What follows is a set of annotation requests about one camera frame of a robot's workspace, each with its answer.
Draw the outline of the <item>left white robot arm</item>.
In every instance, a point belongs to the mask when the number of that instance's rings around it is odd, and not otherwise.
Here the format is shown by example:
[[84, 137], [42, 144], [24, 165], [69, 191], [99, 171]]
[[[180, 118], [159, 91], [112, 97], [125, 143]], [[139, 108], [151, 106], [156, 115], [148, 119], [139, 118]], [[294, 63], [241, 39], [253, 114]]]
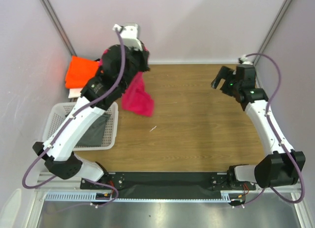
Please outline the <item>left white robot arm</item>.
[[34, 152], [46, 168], [61, 179], [80, 176], [98, 189], [108, 184], [106, 170], [96, 162], [77, 156], [73, 149], [89, 127], [114, 101], [121, 98], [140, 72], [146, 72], [149, 51], [143, 42], [109, 47], [101, 57], [95, 76], [83, 87], [74, 108], [55, 133], [44, 142], [35, 142]]

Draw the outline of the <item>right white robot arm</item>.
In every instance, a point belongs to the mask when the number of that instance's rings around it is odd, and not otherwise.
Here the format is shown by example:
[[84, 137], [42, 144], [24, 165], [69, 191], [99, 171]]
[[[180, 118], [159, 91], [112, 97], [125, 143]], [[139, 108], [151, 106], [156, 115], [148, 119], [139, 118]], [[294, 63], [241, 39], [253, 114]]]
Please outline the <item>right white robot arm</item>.
[[268, 105], [270, 100], [262, 88], [255, 86], [255, 79], [255, 67], [240, 64], [236, 69], [222, 66], [211, 83], [215, 89], [224, 81], [220, 90], [240, 103], [255, 126], [265, 152], [265, 158], [257, 165], [229, 167], [226, 182], [234, 190], [244, 182], [256, 183], [261, 188], [294, 185], [306, 160], [304, 153], [295, 151], [286, 140]]

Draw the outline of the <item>pink t shirt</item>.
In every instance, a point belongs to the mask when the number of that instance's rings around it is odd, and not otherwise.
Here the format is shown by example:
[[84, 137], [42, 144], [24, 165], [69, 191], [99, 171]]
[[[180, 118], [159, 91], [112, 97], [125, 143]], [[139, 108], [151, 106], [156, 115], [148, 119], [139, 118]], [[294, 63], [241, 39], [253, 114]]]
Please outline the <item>pink t shirt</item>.
[[[119, 87], [124, 90], [122, 108], [135, 114], [151, 117], [154, 111], [154, 100], [145, 90], [143, 72], [138, 71], [132, 62], [129, 49], [126, 50], [126, 62]], [[100, 75], [105, 89], [109, 90], [116, 81], [121, 68], [121, 47], [113, 45], [102, 54], [97, 74]]]

